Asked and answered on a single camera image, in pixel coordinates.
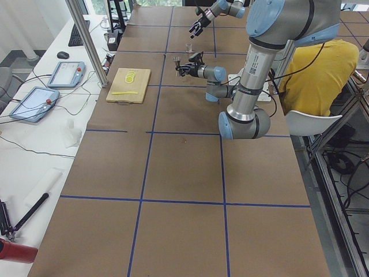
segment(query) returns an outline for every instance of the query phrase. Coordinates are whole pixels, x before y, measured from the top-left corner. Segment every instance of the brown table surface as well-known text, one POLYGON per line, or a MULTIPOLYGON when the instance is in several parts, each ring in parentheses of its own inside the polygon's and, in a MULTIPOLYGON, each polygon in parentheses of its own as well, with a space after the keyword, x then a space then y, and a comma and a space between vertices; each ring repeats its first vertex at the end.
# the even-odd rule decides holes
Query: brown table surface
MULTIPOLYGON (((101 90, 29 276, 329 276, 278 99, 265 137, 222 140, 229 100, 207 102, 206 80, 175 74, 187 42, 237 73, 246 17, 190 40, 194 8, 134 9, 108 79, 151 69, 145 101, 107 103, 101 90)), ((341 18, 340 38, 361 48, 369 14, 341 18)))

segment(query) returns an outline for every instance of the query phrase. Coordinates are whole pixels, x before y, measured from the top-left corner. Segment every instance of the yellow fabric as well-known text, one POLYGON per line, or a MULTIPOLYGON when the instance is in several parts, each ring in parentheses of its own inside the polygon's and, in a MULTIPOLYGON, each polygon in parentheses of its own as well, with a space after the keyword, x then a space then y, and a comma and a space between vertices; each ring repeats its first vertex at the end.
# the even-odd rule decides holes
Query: yellow fabric
MULTIPOLYGON (((321 46, 297 48, 286 74, 307 66, 321 46)), ((283 78, 279 90, 284 114, 296 110, 311 115, 329 116, 333 100, 341 93, 355 70, 358 59, 359 49, 351 43, 344 40, 325 43, 312 65, 283 78)))

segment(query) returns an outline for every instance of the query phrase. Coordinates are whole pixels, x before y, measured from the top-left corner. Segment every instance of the yellow object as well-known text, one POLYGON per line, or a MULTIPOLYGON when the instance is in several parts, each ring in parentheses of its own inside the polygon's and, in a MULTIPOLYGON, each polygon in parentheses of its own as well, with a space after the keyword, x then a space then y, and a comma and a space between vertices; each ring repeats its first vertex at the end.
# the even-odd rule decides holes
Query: yellow object
MULTIPOLYGON (((321 46, 297 48, 286 74, 307 66, 321 46)), ((356 69, 358 59, 359 49, 351 43, 343 40, 325 43, 318 58, 308 68, 283 78, 279 90, 284 114, 296 110, 329 116, 333 100, 356 69)))
POLYGON ((107 102, 142 103, 150 79, 150 69, 119 68, 106 97, 107 102), (131 83, 126 82, 127 76, 133 76, 131 83))
POLYGON ((138 94, 138 92, 137 91, 122 91, 122 92, 114 91, 111 93, 111 95, 121 95, 121 94, 138 94))

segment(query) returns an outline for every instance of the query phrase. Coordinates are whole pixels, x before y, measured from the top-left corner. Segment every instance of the white chair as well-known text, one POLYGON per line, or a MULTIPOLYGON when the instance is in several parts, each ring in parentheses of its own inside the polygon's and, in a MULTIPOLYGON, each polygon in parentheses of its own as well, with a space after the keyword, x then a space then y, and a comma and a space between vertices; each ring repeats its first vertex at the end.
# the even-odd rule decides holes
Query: white chair
POLYGON ((341 117, 342 115, 317 117, 316 115, 304 114, 300 111, 289 111, 285 116, 289 134, 292 136, 313 136, 315 134, 322 134, 330 125, 341 117))

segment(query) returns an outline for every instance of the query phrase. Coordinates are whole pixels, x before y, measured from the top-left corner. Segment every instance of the black keyboard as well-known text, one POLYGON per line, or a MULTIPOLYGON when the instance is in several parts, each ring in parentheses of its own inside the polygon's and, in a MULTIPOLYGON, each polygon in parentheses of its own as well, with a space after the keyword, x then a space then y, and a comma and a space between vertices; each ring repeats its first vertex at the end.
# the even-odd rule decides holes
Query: black keyboard
MULTIPOLYGON (((85 23, 86 23, 86 27, 88 29, 90 27, 90 21, 85 20, 85 23)), ((68 46, 81 46, 81 45, 83 45, 83 41, 82 41, 80 33, 77 29, 77 26, 74 24, 73 28, 71 29, 68 46)))

